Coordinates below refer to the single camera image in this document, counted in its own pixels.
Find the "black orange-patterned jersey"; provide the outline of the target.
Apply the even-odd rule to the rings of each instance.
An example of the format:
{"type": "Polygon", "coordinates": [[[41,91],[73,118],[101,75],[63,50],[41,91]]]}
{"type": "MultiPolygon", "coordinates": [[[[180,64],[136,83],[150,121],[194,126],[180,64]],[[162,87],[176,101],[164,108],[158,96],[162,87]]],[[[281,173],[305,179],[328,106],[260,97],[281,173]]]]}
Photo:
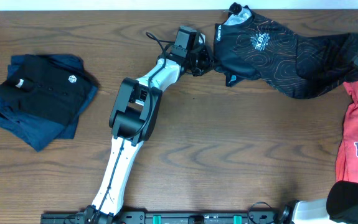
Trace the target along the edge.
{"type": "Polygon", "coordinates": [[[214,37],[214,69],[228,87],[262,79],[288,97],[310,99],[358,81],[358,33],[305,37],[248,6],[228,11],[214,37]]]}

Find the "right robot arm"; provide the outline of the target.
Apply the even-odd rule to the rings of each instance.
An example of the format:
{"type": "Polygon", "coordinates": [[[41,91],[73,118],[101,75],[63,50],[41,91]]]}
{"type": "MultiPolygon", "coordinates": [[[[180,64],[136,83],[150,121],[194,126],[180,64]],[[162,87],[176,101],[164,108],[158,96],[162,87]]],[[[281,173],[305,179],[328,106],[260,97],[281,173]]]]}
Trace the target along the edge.
{"type": "MultiPolygon", "coordinates": [[[[358,34],[349,36],[340,56],[358,71],[358,34]]],[[[358,223],[358,80],[344,86],[353,102],[344,118],[336,183],[327,198],[286,205],[278,223],[358,223]]]]}

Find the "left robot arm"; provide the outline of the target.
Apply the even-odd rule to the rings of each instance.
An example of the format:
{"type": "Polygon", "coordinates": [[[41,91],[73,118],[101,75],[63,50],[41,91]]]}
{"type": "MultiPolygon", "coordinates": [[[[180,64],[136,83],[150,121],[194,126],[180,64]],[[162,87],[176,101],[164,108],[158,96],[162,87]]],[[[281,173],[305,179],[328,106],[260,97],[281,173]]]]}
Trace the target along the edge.
{"type": "Polygon", "coordinates": [[[183,48],[167,44],[156,66],[137,79],[125,78],[111,111],[111,153],[100,189],[83,215],[84,223],[113,223],[135,157],[152,134],[163,92],[184,73],[201,76],[212,69],[212,51],[205,44],[183,48]]]}

